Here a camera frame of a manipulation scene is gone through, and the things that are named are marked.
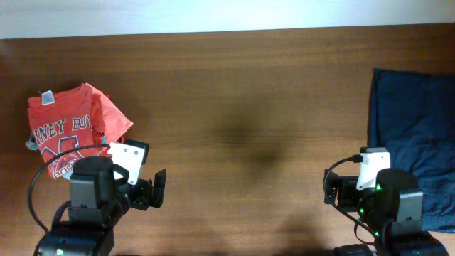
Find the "wooden surface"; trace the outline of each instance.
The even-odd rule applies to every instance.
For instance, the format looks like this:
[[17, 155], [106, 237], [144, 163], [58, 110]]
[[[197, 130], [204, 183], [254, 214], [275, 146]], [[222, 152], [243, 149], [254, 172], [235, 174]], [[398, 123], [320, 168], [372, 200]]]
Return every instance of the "wooden surface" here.
[[[366, 144], [373, 68], [455, 72], [453, 24], [0, 41], [0, 248], [43, 235], [26, 207], [42, 159], [25, 149], [27, 98], [89, 82], [167, 168], [163, 207], [130, 210], [113, 255], [300, 255], [357, 243], [323, 204], [323, 170]], [[347, 164], [340, 174], [357, 174]], [[42, 176], [50, 225], [66, 180]], [[361, 232], [361, 236], [370, 239]], [[455, 237], [435, 234], [455, 255]]]

